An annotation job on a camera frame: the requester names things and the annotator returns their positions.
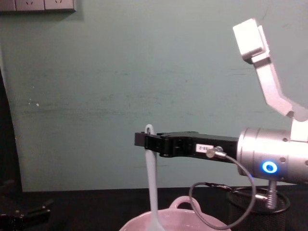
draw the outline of blue light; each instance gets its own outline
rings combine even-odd
[[[264,162],[262,165],[262,168],[267,173],[275,173],[277,172],[277,169],[278,169],[277,165],[271,161]]]

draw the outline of teal wall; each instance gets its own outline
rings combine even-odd
[[[236,137],[244,127],[289,129],[238,52],[232,27],[252,17],[283,90],[308,106],[307,0],[79,0],[77,8],[0,17],[25,191],[147,187],[143,150],[133,146],[147,123]],[[225,163],[158,165],[159,187],[248,184]]]

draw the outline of wall socket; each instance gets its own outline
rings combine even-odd
[[[76,11],[74,0],[45,0],[45,10]]]
[[[44,0],[15,0],[17,11],[43,11]]]
[[[1,12],[16,11],[15,0],[0,0],[0,11]]]

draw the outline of white label sticker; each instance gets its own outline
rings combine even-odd
[[[213,145],[196,144],[197,153],[206,153],[209,149],[214,148]]]

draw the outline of dark table surface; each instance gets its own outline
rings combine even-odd
[[[158,190],[159,209],[170,206],[188,188]],[[287,231],[308,231],[308,187],[279,186],[278,190],[291,201],[287,211]],[[202,211],[228,223],[226,193],[213,188],[197,188],[194,197]],[[147,189],[95,190],[69,192],[26,192],[15,200],[27,208],[53,199],[48,224],[27,231],[118,231],[127,221],[150,210]]]

